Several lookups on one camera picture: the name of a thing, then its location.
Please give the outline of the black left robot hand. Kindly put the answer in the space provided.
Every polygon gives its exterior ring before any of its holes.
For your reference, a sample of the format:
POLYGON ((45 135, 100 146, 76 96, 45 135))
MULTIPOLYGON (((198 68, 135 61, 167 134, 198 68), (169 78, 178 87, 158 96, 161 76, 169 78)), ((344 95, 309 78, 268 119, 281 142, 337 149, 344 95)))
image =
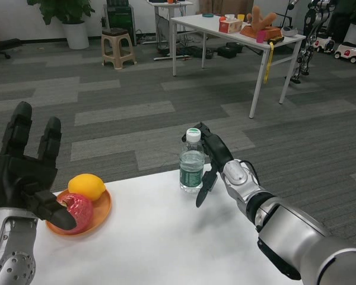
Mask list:
POLYGON ((20 102, 5 129, 0 151, 0 207, 22 208, 60 229, 72 230, 77 222, 50 191, 58 172, 61 121, 49 118, 34 158, 24 154, 31 116, 32 106, 20 102))

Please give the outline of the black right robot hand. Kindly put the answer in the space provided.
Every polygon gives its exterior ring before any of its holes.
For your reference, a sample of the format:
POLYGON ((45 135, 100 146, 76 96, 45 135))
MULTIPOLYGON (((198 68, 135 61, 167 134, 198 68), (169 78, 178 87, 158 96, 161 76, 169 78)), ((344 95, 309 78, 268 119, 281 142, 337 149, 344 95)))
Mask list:
POLYGON ((223 140, 202 122, 188 128, 182 142, 180 186, 184 191, 196 194, 196 206, 200 207, 212 191, 218 174, 233 156, 223 140))

